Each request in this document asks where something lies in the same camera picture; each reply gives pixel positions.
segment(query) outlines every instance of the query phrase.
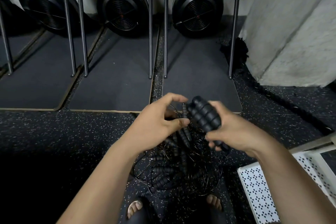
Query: metal pole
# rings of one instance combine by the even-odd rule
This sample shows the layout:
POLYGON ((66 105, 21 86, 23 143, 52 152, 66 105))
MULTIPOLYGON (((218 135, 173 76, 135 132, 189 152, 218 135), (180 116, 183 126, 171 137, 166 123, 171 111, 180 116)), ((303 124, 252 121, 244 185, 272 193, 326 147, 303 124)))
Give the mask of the metal pole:
POLYGON ((149 0, 149 79, 153 77, 153 0, 149 0))
POLYGON ((69 38, 69 46, 70 46, 70 54, 71 54, 71 66, 72 66, 72 75, 74 77, 76 74, 76 58, 74 55, 74 41, 72 39, 71 34, 71 22, 70 22, 70 14, 69 14, 69 0, 64 0, 65 7, 65 17, 66 17, 66 27, 68 29, 68 38, 69 38))
POLYGON ((2 33, 3 43, 5 44, 5 50, 6 50, 6 56, 7 56, 8 74, 12 74, 13 73, 13 60, 12 60, 11 50, 9 48, 8 37, 6 35, 5 25, 3 23, 1 3, 0 3, 0 27, 1 27, 1 33, 2 33))
POLYGON ((165 50, 163 57, 163 78, 167 78, 167 59, 168 59, 168 0, 165 0, 165 50))
POLYGON ((87 77, 89 74, 89 69, 87 65, 87 49, 86 49, 86 37, 84 31, 84 19, 83 19, 83 0, 78 0, 79 2, 79 18, 81 24, 81 35, 83 42, 83 55, 84 55, 84 77, 87 77))
POLYGON ((235 51, 235 35, 236 35, 236 24, 237 24, 237 18, 238 18, 238 9, 239 9, 239 0, 234 0, 232 39, 231 39, 230 64, 229 64, 229 78, 230 79, 232 79, 233 54, 235 51))

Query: left hand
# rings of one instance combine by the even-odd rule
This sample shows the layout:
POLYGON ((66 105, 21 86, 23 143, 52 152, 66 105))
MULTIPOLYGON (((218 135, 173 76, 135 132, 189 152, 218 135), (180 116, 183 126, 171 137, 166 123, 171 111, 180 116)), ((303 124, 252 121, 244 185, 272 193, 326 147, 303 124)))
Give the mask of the left hand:
POLYGON ((165 117, 176 117, 172 110, 167 109, 172 101, 187 102, 188 99, 173 93, 164 95, 142 110, 120 140, 140 153, 156 147, 169 135, 187 126, 190 120, 186 118, 165 120, 165 117))

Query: fan grille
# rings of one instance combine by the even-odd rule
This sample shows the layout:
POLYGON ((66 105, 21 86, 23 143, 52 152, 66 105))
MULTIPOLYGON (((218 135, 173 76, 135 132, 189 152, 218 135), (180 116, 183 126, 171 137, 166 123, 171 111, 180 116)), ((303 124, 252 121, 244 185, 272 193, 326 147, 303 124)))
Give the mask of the fan grille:
POLYGON ((214 7, 208 0, 193 0, 183 10, 182 22, 190 31, 201 31, 212 21, 214 7))
POLYGON ((127 0, 110 0, 106 10, 107 20, 119 30, 129 31, 138 25, 136 10, 127 0))
POLYGON ((61 30, 66 27, 64 11, 49 0, 30 0, 29 9, 33 17, 50 28, 61 30))

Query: black rope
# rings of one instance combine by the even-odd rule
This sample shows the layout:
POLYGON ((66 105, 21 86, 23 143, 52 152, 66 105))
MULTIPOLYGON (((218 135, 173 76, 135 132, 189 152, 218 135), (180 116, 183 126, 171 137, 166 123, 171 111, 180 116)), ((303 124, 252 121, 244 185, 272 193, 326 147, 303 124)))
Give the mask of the black rope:
MULTIPOLYGON (((229 46, 222 45, 220 50, 224 53, 228 60, 229 56, 229 46)), ((246 66, 247 60, 247 52, 248 48, 242 38, 236 38, 235 46, 234 46, 234 60, 233 60, 233 69, 239 69, 240 72, 244 75, 248 85, 251 88, 254 88, 258 93, 264 95, 268 99, 273 100, 274 102, 278 103, 279 105, 285 107, 286 109, 290 110, 291 112, 295 113, 296 115, 300 116, 304 121, 313 125, 318 131, 322 133, 322 135, 327 136, 334 132, 334 129, 330 128, 326 125, 323 121, 319 120, 317 117, 313 116, 310 112, 300 108, 299 106, 291 103, 288 100, 285 100, 278 95, 274 94, 273 92, 267 90, 265 87, 260 85, 254 77, 251 75, 250 71, 246 66)))

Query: right hand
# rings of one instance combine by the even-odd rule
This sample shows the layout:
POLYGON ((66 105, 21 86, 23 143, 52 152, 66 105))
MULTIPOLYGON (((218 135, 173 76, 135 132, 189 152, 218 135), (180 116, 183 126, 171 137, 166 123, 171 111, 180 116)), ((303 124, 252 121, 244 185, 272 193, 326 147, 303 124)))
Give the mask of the right hand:
POLYGON ((245 151, 247 155, 255 158, 258 151, 265 148, 269 142, 275 141, 265 131, 234 114, 221 102, 209 101, 209 103, 216 109, 222 120, 222 126, 219 129, 210 131, 205 136, 205 139, 210 141, 210 147, 214 147, 212 141, 219 140, 237 150, 245 151))

